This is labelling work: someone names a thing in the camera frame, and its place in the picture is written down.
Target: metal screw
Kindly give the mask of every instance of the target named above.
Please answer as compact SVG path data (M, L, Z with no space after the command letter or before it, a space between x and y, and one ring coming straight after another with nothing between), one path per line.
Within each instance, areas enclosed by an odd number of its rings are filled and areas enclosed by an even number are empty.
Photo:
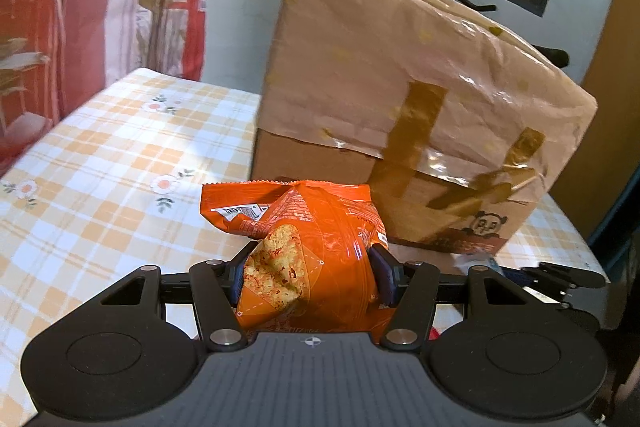
M397 330L391 330L386 334L386 339L399 346L405 346L406 344L413 344L418 340L418 333L412 330L405 330L404 328L398 328Z
M237 330L223 328L211 333L209 335L209 339L215 344L220 344L220 346L231 346L232 344L237 344L242 340L242 333Z

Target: checkered bedsheet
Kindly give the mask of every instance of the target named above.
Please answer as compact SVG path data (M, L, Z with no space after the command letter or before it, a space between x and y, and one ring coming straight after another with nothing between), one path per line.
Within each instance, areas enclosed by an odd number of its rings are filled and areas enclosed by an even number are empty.
M0 185L0 425L34 413L20 356L44 328L143 264L182 272L231 259L246 238L199 212L203 183L245 180L259 97L136 70L70 115ZM600 266L546 196L497 257ZM187 306L167 319L196 334ZM460 319L438 312L435 326Z

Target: chip bag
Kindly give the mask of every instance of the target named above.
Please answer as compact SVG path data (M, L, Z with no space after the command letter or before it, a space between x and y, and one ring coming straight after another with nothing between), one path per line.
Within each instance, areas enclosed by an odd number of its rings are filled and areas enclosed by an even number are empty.
M393 310L380 305L367 256L372 243L387 246L368 185L209 184L200 213L220 230L262 240L244 265L243 328L370 331L377 341Z

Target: cardboard box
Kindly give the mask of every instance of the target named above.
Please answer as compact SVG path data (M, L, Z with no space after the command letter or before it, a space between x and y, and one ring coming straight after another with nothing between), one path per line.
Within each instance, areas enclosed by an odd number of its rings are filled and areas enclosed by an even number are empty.
M495 253L594 99L451 0L283 0L251 178L368 183L391 240Z

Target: flower print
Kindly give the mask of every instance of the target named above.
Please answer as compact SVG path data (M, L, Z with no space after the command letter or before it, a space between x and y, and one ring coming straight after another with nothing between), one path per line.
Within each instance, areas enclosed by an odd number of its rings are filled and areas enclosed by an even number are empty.
M146 102L143 103L142 109L149 112L165 112L166 104L164 102Z
M15 185L15 196L19 200L27 199L30 200L31 197L35 194L35 191L38 189L36 182L33 180L25 180L23 182Z
M162 174L151 181L150 187L156 194L165 195L173 192L179 184L180 182L175 176Z

